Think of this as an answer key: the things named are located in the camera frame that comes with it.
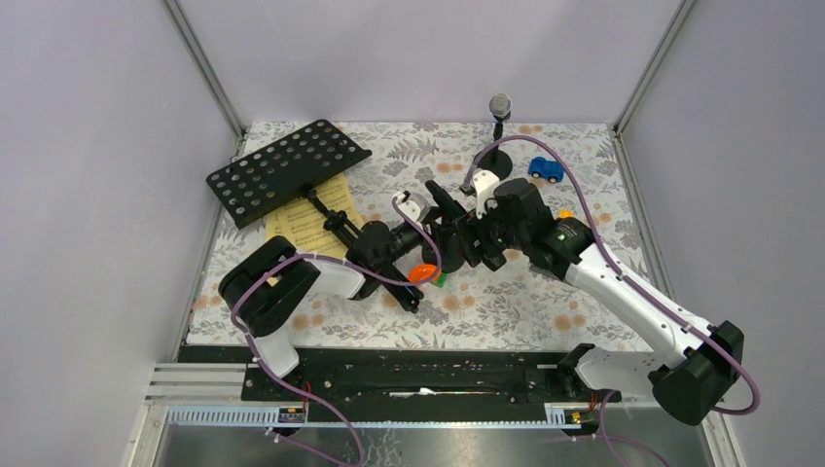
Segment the black microphone stand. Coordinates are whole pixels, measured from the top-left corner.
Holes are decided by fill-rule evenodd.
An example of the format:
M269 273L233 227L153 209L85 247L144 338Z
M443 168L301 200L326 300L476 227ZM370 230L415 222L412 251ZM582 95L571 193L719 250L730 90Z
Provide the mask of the black microphone stand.
M493 129L493 141L498 141L503 137L504 124L510 119L510 114L504 117L496 117ZM486 152L477 164L477 169L487 170L495 174L500 180L507 179L513 170L513 163L510 156L499 146Z

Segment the yellow sheet music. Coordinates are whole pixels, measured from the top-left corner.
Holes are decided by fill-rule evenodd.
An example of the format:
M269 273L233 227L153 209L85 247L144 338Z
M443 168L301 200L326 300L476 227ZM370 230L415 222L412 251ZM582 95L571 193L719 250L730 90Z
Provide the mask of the yellow sheet music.
M343 174L322 183L315 191L327 208L342 210L357 228L363 226L363 218ZM264 239L269 241L275 236L284 236L299 250L343 258L347 248L332 232L324 229L325 220L326 217L309 200L295 199L265 217Z

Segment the silver microphone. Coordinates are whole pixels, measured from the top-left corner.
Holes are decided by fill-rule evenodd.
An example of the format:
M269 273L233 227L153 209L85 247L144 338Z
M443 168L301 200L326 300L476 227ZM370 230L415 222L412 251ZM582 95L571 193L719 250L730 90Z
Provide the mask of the silver microphone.
M511 118L512 98L507 93L497 93L488 102L488 109L492 117L499 123Z

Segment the black music stand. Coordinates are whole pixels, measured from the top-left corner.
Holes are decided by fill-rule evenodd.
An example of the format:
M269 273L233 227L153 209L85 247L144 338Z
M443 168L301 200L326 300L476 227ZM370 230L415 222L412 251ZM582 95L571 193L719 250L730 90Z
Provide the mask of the black music stand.
M210 173L205 182L239 229L305 198L326 217L324 229L342 242L335 228L360 228L342 210L327 208L315 189L372 155L329 121L318 120Z

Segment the black round stand base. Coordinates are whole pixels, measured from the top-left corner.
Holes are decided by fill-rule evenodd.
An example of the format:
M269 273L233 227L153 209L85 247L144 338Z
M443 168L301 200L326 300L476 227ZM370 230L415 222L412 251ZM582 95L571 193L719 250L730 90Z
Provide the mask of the black round stand base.
M439 223L431 225L431 233L442 258L442 271L454 273L462 268L465 259L454 229Z

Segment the black microphone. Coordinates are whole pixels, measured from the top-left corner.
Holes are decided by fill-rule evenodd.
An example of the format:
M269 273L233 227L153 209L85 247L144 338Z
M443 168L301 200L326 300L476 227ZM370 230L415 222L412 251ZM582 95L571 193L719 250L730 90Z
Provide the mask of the black microphone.
M441 209L443 225L455 224L467 215L467 210L437 182L428 180L424 186Z

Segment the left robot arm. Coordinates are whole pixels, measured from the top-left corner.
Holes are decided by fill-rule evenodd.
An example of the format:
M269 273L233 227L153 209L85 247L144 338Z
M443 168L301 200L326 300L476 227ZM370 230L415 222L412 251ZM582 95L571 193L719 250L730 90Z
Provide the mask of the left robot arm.
M252 342L253 355L268 368L265 388L280 400L301 390L297 370L299 355L286 330L295 309L312 294L362 300L384 285L396 301L416 312L423 294L423 279L409 279L395 262L414 248L428 247L435 258L428 262L440 269L441 253L433 238L417 223L394 229L375 221L355 233L335 228L346 247L341 259L308 253L277 235L268 240L219 283L219 294L231 311L231 321Z

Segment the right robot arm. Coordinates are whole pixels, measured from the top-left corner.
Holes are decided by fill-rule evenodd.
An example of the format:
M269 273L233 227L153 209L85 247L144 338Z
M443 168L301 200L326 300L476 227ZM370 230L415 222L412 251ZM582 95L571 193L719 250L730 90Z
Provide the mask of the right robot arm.
M743 332L717 325L677 305L631 269L623 269L592 229L575 217L555 216L536 186L524 179L500 182L482 172L460 188L475 208L453 220L466 253L499 269L506 249L521 251L540 273L595 298L652 349L615 356L580 345L574 364L557 378L567 399L595 389L651 397L676 420L696 426L742 377Z

